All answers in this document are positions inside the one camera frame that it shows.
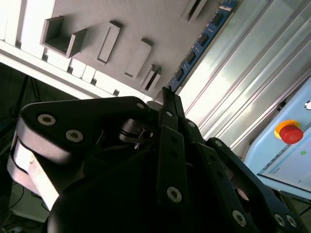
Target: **gray block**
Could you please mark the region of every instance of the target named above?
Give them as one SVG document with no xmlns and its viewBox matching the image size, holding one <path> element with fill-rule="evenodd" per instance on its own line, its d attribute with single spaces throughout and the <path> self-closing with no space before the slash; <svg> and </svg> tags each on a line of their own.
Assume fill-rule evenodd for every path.
<svg viewBox="0 0 311 233">
<path fill-rule="evenodd" d="M 156 68 L 155 65 L 151 65 L 146 78 L 142 81 L 141 89 L 144 91 L 153 89 L 161 78 L 161 72 L 162 69 L 160 67 Z"/>
<path fill-rule="evenodd" d="M 97 57 L 97 60 L 101 61 L 104 65 L 108 62 L 109 56 L 117 41 L 119 33 L 120 27 L 116 26 L 113 22 L 109 22 L 102 49 L 100 50 Z"/>
<path fill-rule="evenodd" d="M 67 58 L 80 52 L 87 29 L 75 32 L 71 37 L 61 33 L 63 16 L 48 18 L 44 21 L 41 45 Z"/>
<path fill-rule="evenodd" d="M 189 16 L 189 18 L 187 19 L 187 21 L 189 23 L 193 23 L 196 20 L 196 18 L 198 17 L 200 12 L 202 11 L 206 2 L 207 2 L 207 0 L 200 0 L 199 4 L 196 6 L 196 8 L 193 9 L 193 13 L 191 14 L 191 16 Z"/>
<path fill-rule="evenodd" d="M 140 69 L 144 65 L 150 51 L 151 51 L 151 45 L 148 45 L 142 39 L 132 59 L 127 65 L 124 74 L 134 80 L 137 77 L 138 73 L 140 72 Z"/>
<path fill-rule="evenodd" d="M 195 3 L 197 2 L 198 0 L 190 0 L 189 3 L 187 4 L 186 6 L 186 9 L 184 10 L 183 14 L 181 15 L 181 17 L 184 19 L 184 20 L 187 20 L 187 18 L 189 17 L 190 15 L 190 12 L 192 11 Z"/>
</svg>

